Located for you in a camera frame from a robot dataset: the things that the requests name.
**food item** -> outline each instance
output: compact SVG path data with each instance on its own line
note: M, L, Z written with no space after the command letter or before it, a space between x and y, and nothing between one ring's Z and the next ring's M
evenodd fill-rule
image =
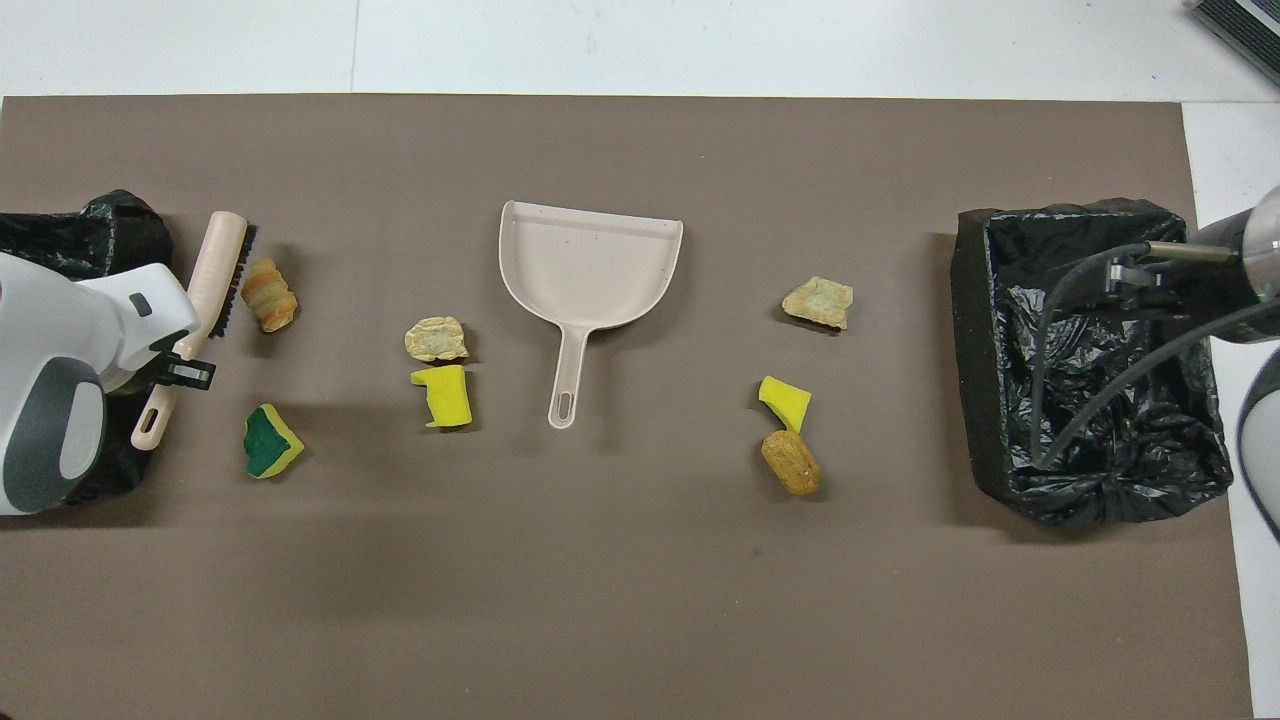
M452 315L419 320L404 333L404 350L424 363L470 355L463 345L462 323Z
M764 379L760 380L759 397L760 402L768 405L778 420L782 420L786 429L799 433L800 425L804 425L804 414L809 410L813 393L788 386L773 375L764 375Z
M782 300L782 310L813 323L849 329L845 311L854 304L854 288L814 275Z
M257 315L257 322L265 333L274 333L292 323L293 311L298 309L297 296L289 291L289 286L275 266L275 260L270 258L255 260L244 269L241 297Z
M822 468L799 433L771 434L760 443L760 455L791 495L813 495L822 488Z
M426 387L426 409L431 411L429 428L456 428L471 421L467 400L467 374L462 365L428 368L408 377L416 386Z
M270 402L259 405L244 420L244 455L248 474L255 478L279 474L305 447Z

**white floor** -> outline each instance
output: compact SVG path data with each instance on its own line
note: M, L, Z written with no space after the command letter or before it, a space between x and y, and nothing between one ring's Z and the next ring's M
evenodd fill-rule
M1181 0L0 0L0 97L189 92L1176 101L1201 223L1280 183L1280 87ZM1215 346L1230 437L1270 351ZM1253 707L1280 716L1280 543L1239 491Z

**dustpan handle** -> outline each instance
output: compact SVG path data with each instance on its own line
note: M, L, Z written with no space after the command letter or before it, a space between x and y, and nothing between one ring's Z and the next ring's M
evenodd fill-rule
M582 379L582 355L586 352L589 334L591 331L585 328L561 327L561 355L556 365L552 405L547 411L547 421L558 430L572 425L577 415L577 386Z

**green scouring pad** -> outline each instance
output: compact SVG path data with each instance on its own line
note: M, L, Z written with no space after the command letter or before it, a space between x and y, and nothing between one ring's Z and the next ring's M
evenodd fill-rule
M244 420L244 455L248 455L248 474L255 478L270 478L284 470L303 447L270 402L259 405Z

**dustpan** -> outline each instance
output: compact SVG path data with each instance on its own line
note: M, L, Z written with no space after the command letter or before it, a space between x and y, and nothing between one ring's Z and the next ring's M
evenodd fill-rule
M684 232L680 220L515 200L502 209L502 282L525 310L561 329L547 413L553 428L573 424L588 336L625 325L658 304L676 269Z

